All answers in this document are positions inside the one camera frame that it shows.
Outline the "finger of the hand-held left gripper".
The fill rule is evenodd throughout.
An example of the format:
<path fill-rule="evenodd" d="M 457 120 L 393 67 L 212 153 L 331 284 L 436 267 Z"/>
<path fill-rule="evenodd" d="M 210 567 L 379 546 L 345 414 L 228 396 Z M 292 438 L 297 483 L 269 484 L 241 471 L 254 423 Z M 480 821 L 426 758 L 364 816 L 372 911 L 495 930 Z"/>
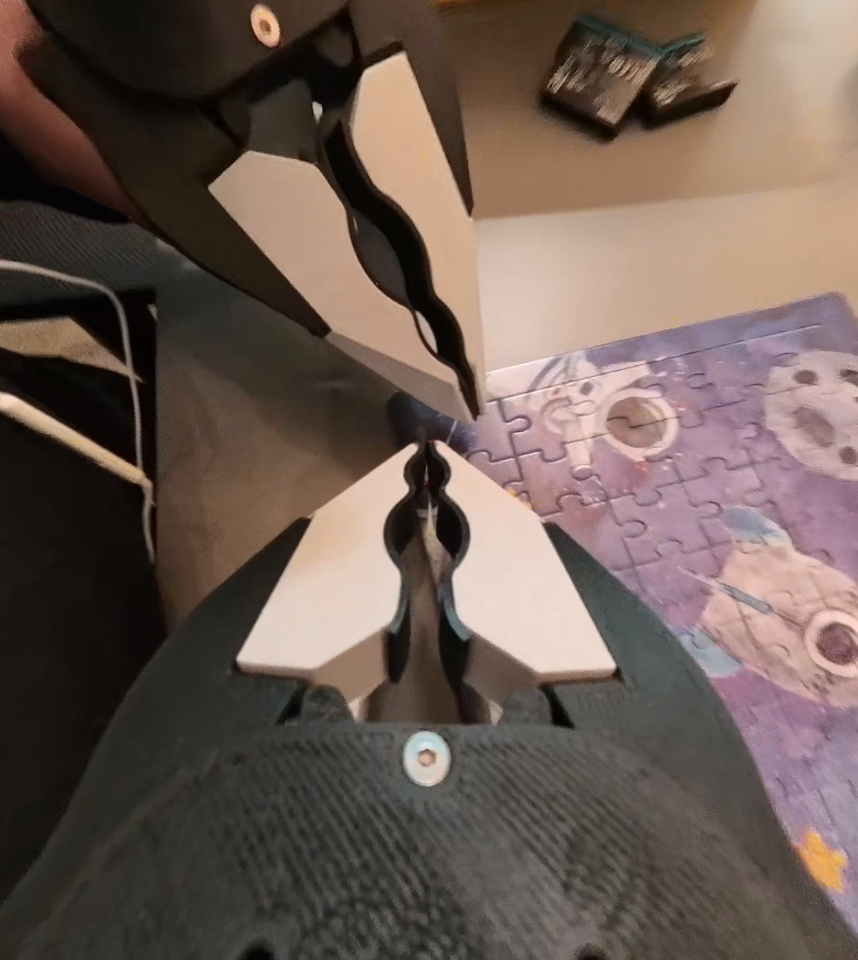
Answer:
<path fill-rule="evenodd" d="M 330 341 L 439 412 L 481 414 L 475 226 L 406 54 L 363 71 L 324 146 L 371 284 Z"/>
<path fill-rule="evenodd" d="M 451 418 L 480 414 L 480 297 L 472 219 L 449 174 L 431 174 L 415 200 L 423 239 L 402 222 L 414 253 L 406 299 L 364 269 L 351 217 L 312 164 L 247 151 L 210 186 L 222 209 L 324 321 L 324 340 L 387 383 Z"/>

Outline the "person's black clothing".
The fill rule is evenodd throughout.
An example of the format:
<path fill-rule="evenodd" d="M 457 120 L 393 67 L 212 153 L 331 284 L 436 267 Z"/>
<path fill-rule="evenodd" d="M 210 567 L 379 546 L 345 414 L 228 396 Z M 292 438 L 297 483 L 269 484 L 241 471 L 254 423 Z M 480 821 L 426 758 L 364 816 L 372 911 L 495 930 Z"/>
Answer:
<path fill-rule="evenodd" d="M 108 297 L 0 270 L 0 392 L 137 463 Z M 0 905 L 38 858 L 158 648 L 144 493 L 0 412 Z"/>

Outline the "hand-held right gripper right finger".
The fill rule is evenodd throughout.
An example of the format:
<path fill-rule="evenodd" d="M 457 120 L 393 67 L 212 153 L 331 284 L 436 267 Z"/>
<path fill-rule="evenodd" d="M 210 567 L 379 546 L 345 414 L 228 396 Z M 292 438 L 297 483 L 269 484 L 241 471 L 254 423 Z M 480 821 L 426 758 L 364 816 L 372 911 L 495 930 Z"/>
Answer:
<path fill-rule="evenodd" d="M 441 441 L 427 443 L 427 481 L 450 686 L 505 702 L 517 690 L 613 678 L 614 656 L 541 518 Z"/>

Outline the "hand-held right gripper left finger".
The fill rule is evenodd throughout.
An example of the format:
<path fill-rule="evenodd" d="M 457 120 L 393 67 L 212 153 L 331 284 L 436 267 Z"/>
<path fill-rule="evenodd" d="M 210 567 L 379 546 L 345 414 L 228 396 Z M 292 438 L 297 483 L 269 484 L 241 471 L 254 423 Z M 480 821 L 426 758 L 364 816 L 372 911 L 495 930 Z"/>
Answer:
<path fill-rule="evenodd" d="M 319 508 L 236 657 L 245 674 L 366 702 L 411 641 L 403 555 L 418 532 L 424 450 L 409 444 Z"/>

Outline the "space jigsaw puzzle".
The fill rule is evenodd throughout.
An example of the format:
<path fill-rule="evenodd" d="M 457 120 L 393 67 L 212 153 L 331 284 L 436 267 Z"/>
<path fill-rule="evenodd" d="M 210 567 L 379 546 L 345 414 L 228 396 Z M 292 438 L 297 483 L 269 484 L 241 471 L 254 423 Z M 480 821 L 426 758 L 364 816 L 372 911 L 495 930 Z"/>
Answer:
<path fill-rule="evenodd" d="M 842 294 L 495 371 L 473 425 L 389 402 L 674 630 L 858 931 L 858 319 Z"/>

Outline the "person's left hand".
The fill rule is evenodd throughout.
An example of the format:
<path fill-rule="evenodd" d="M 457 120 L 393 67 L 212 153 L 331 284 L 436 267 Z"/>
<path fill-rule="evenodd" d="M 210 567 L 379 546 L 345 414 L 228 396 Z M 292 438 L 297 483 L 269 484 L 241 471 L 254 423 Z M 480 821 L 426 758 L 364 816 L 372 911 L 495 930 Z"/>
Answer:
<path fill-rule="evenodd" d="M 23 1 L 0 1 L 0 131 L 48 185 L 140 222 L 140 214 L 83 131 L 27 75 L 23 56 L 43 39 Z"/>

